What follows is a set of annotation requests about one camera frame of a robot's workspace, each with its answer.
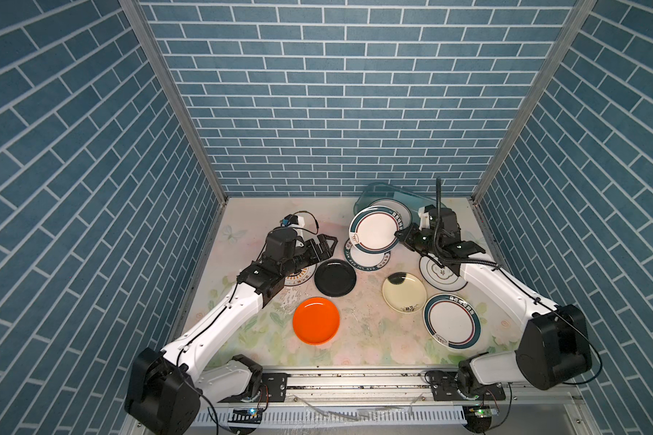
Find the white plate red characters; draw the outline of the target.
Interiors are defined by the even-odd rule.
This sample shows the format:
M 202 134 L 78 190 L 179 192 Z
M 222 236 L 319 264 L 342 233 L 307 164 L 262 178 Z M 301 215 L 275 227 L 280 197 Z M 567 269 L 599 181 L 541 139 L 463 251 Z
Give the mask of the white plate red characters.
M 408 227 L 412 222 L 411 211 L 400 201 L 394 199 L 379 199 L 372 202 L 370 206 L 390 208 L 390 210 L 393 210 L 401 217 L 404 228 Z

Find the green red rim plate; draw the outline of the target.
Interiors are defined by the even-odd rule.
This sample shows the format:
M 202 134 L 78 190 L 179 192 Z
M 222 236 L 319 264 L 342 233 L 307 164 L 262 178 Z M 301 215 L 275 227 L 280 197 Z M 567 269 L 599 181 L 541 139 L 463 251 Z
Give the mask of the green red rim plate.
M 365 208 L 353 217 L 348 234 L 352 245 L 367 254 L 383 254 L 398 242 L 395 233 L 404 228 L 401 216 L 391 208 Z
M 482 333 L 476 310 L 461 297 L 434 295 L 423 309 L 424 326 L 439 344 L 453 349 L 474 347 Z

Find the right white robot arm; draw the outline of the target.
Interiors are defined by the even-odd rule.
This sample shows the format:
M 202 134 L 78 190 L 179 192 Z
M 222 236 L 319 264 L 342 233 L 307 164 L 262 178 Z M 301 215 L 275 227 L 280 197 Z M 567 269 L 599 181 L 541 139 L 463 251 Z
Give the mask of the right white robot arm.
M 547 391 L 558 384 L 574 384 L 575 377 L 591 371 L 598 352 L 578 307 L 543 297 L 495 263 L 477 243 L 464 241 L 453 210 L 428 206 L 424 212 L 434 215 L 432 222 L 425 228 L 412 223 L 398 230 L 397 240 L 482 290 L 522 332 L 514 351 L 462 361 L 457 372 L 460 393 L 471 397 L 489 385 L 513 382 L 529 382 Z

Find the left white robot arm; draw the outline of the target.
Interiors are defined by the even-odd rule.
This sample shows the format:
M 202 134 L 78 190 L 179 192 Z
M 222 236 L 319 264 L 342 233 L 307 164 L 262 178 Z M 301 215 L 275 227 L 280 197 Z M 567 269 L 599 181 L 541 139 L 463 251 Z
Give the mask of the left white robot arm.
M 146 348 L 130 369 L 125 411 L 155 434 L 183 434 L 203 404 L 254 397 L 262 367 L 243 355 L 230 359 L 203 382 L 212 357 L 285 286 L 287 277 L 334 255 L 336 237 L 303 239 L 303 228 L 275 228 L 259 257 L 239 273 L 230 293 L 194 327 L 160 351 Z

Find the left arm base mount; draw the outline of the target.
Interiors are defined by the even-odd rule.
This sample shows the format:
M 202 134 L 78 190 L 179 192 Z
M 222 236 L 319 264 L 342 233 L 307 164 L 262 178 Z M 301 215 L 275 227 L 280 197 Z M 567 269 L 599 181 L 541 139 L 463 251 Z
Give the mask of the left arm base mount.
M 261 377 L 253 375 L 245 391 L 239 394 L 235 402 L 285 402 L 288 389 L 287 373 L 263 373 Z

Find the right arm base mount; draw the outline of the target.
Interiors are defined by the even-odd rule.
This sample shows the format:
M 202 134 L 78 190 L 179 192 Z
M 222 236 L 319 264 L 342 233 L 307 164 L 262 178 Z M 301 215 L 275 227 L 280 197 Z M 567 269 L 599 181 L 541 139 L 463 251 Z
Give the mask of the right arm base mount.
M 478 384 L 469 373 L 430 370 L 424 373 L 423 379 L 430 387 L 435 402 L 481 400 L 501 402 L 506 399 L 502 384 Z

